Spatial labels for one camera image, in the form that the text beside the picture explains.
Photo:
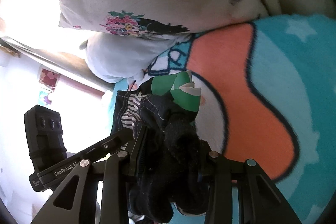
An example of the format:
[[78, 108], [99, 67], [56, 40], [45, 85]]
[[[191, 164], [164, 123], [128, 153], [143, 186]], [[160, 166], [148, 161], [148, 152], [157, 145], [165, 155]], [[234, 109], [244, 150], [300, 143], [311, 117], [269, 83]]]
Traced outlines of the framed flower picture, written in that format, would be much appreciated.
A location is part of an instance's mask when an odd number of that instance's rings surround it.
[[57, 85], [57, 82], [60, 78], [60, 74], [54, 71], [49, 71], [48, 69], [42, 68], [39, 83], [44, 85], [46, 88], [54, 91]]

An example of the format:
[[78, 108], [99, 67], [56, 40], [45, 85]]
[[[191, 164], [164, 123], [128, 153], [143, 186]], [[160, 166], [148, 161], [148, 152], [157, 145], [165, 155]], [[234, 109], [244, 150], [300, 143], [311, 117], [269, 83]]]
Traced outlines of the dark striped pants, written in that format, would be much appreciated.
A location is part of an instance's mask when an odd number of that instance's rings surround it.
[[127, 198], [133, 214], [168, 223], [174, 206], [191, 215], [206, 212], [209, 189], [199, 177], [205, 152], [194, 125], [200, 101], [190, 71], [155, 76], [136, 90], [116, 93], [112, 132], [129, 128], [138, 136], [146, 130]]

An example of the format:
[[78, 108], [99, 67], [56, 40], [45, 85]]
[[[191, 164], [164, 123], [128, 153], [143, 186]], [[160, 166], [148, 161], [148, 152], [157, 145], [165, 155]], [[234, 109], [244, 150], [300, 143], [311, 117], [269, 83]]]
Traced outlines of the cartoon fleece blanket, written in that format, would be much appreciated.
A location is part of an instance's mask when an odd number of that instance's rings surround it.
[[195, 35], [144, 80], [155, 88], [184, 71], [202, 91], [199, 137], [255, 159], [302, 223], [335, 223], [335, 20], [280, 15]]

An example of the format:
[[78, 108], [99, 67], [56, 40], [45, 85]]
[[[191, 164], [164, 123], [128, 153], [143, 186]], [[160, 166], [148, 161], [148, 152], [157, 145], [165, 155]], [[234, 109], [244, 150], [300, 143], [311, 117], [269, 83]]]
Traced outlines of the grey plush pillow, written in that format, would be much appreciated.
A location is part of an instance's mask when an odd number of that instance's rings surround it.
[[153, 60], [190, 34], [119, 36], [99, 33], [80, 45], [90, 71], [98, 78], [117, 83], [122, 79], [140, 81]]

